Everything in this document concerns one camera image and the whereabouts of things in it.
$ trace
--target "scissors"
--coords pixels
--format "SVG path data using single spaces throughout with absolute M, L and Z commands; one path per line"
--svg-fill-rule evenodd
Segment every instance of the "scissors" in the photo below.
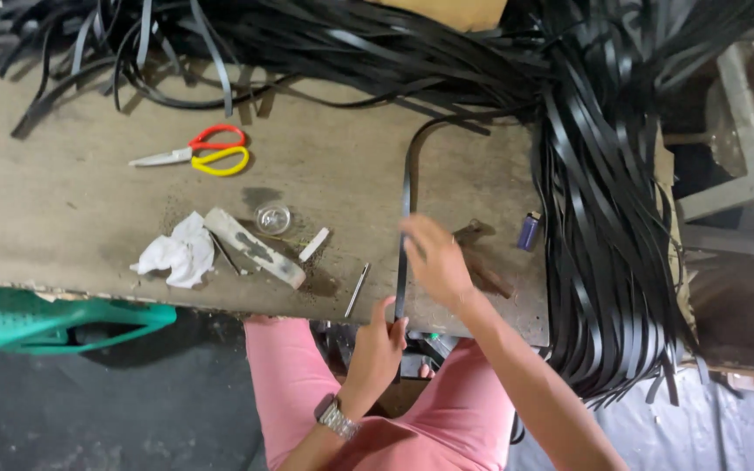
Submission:
M 240 138 L 234 143 L 205 143 L 204 140 L 216 133 L 234 133 Z M 246 167 L 249 163 L 249 151 L 243 144 L 246 143 L 246 136 L 243 132 L 232 126 L 231 124 L 215 124 L 211 127 L 207 127 L 202 133 L 188 141 L 188 146 L 181 149 L 176 149 L 171 152 L 152 155 L 150 157 L 139 158 L 133 160 L 130 165 L 133 167 L 152 167 L 155 165 L 170 165 L 178 164 L 180 162 L 191 161 L 191 166 L 197 170 L 216 177 L 228 177 L 229 175 L 237 174 L 240 170 Z M 194 151 L 203 149 L 216 149 L 211 155 L 204 157 L 195 157 Z M 206 164 L 211 164 L 221 158 L 227 157 L 232 154 L 242 154 L 243 158 L 232 168 L 212 168 Z

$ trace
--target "crumpled tissue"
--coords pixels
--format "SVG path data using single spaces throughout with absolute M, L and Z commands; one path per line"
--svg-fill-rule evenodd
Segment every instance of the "crumpled tissue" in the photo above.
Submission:
M 202 283 L 203 275 L 215 261 L 214 243 L 203 221 L 203 216 L 194 211 L 173 228 L 170 237 L 160 235 L 152 241 L 130 269 L 143 275 L 170 268 L 166 281 L 173 287 L 190 288 Z

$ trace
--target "person's left hand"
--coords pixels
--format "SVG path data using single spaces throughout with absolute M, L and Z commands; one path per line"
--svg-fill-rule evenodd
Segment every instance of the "person's left hand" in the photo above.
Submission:
M 393 302 L 394 296 L 389 296 L 375 303 L 371 324 L 357 331 L 348 377 L 337 394 L 342 413 L 352 421 L 359 421 L 371 409 L 401 364 L 409 318 L 386 322 L 385 309 Z

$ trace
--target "yellow scissor handle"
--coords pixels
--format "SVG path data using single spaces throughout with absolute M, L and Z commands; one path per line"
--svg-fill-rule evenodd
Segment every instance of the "yellow scissor handle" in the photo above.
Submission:
M 221 158 L 228 157 L 232 154 L 243 154 L 243 158 L 232 168 L 212 168 L 205 164 L 211 164 Z M 201 172 L 205 172 L 215 177 L 228 177 L 229 175 L 237 174 L 240 170 L 246 168 L 246 164 L 249 163 L 249 151 L 246 147 L 229 147 L 213 154 L 206 155 L 205 157 L 191 157 L 191 166 Z

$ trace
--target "green plastic basket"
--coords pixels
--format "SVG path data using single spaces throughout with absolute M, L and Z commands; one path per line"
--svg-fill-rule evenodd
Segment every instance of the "green plastic basket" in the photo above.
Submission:
M 150 334 L 174 321 L 176 309 L 162 304 L 139 306 L 99 298 L 49 303 L 31 291 L 0 287 L 0 350 L 9 352 L 80 353 Z M 133 329 L 87 345 L 71 345 L 69 329 L 96 323 Z

